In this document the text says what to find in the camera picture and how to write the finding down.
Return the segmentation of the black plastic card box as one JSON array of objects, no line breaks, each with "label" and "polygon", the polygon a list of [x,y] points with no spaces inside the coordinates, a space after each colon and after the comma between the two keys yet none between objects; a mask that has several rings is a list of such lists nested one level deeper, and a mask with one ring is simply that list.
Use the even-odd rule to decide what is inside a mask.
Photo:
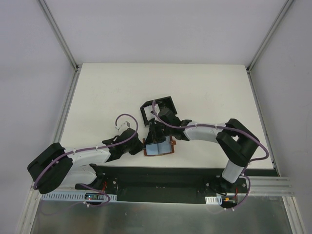
[{"label": "black plastic card box", "polygon": [[[141,112],[145,127],[149,125],[150,120],[155,118],[155,115],[153,114],[153,109],[152,109],[152,102],[153,102],[152,100],[147,101],[140,107],[140,112]],[[177,111],[176,111],[176,108],[175,108],[175,105],[171,96],[155,99],[155,102],[156,102],[155,111],[157,114],[159,114],[159,112],[163,109],[169,109],[175,115],[177,114]]]}]

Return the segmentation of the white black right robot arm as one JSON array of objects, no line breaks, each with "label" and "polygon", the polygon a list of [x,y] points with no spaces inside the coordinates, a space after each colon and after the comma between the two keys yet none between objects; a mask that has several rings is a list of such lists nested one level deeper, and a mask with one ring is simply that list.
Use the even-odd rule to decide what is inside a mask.
[{"label": "white black right robot arm", "polygon": [[217,182],[211,189],[224,195],[237,186],[238,178],[245,172],[260,142],[241,122],[231,118],[223,124],[204,124],[189,119],[180,120],[168,108],[157,111],[152,108],[151,126],[160,130],[158,140],[168,136],[177,140],[201,140],[217,143],[228,158],[228,162]]}]

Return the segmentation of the brown leather card holder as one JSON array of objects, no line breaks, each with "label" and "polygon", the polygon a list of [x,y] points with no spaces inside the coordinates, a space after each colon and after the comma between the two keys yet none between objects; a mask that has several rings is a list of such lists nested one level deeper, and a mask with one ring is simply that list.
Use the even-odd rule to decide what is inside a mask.
[{"label": "brown leather card holder", "polygon": [[145,146],[145,156],[163,156],[175,152],[176,141],[171,136],[167,136],[164,142],[148,144]]}]

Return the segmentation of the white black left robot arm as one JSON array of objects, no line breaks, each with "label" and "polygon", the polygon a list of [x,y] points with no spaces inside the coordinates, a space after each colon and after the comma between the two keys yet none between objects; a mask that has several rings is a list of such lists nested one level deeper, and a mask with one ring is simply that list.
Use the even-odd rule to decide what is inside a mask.
[{"label": "white black left robot arm", "polygon": [[51,144],[27,167],[34,181],[33,188],[47,194],[58,187],[105,190],[106,181],[100,167],[118,160],[122,155],[135,155],[144,148],[135,130],[128,128],[119,136],[107,139],[94,147],[67,149],[59,142]]}]

